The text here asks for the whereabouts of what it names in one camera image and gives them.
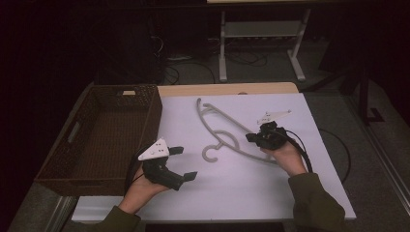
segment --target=white tabletop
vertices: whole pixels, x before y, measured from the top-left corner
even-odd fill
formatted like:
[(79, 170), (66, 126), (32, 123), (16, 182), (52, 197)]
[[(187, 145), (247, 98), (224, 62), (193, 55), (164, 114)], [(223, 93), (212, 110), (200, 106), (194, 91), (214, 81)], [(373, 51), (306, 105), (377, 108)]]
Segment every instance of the white tabletop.
[[(356, 215), (329, 158), (319, 131), (302, 94), (262, 94), (202, 96), (202, 103), (211, 103), (254, 132), (256, 121), (266, 111), (292, 113), (277, 120), (280, 127), (297, 133), (304, 141), (313, 171), (318, 173), (325, 190), (344, 208), (346, 218)], [(159, 137), (168, 146), (183, 146), (184, 154), (170, 157), (169, 170), (183, 175), (198, 171), (194, 181), (184, 183), (179, 191), (169, 190), (152, 199), (138, 215), (146, 222), (227, 222), (266, 221), (293, 218), (294, 199), (287, 174), (279, 167), (246, 158), (227, 147), (209, 152), (215, 163), (205, 161), (202, 149), (217, 145), (196, 112), (198, 97), (162, 97)], [(214, 130), (226, 130), (239, 140), (241, 148), (264, 158), (259, 149), (248, 143), (246, 132), (218, 113), (205, 119)], [(120, 196), (80, 197), (73, 213), (74, 221), (100, 221)]]

